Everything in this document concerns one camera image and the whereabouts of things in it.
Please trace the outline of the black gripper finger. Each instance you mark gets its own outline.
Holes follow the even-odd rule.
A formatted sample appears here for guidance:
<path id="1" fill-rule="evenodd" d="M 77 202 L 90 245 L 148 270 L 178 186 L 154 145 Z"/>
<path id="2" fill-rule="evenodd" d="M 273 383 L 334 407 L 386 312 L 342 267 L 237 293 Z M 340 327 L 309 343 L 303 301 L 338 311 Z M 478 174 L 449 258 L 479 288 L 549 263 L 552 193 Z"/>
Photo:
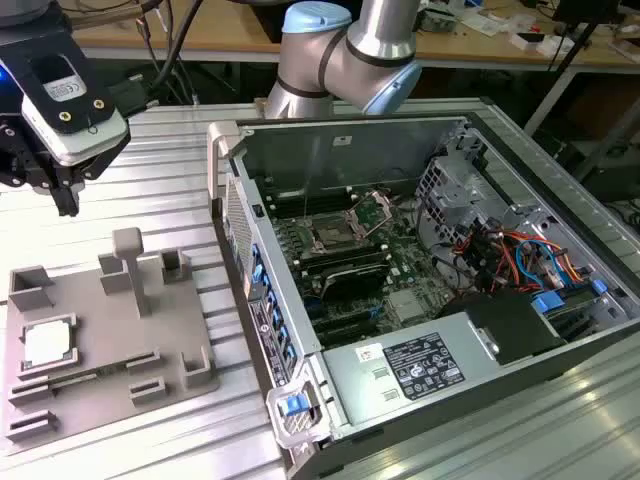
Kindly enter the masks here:
<path id="1" fill-rule="evenodd" d="M 55 181 L 50 193 L 60 216 L 76 216 L 79 213 L 79 191 L 84 182 L 99 178 L 130 140 L 131 134 L 127 133 L 116 146 L 71 167 L 55 163 Z"/>

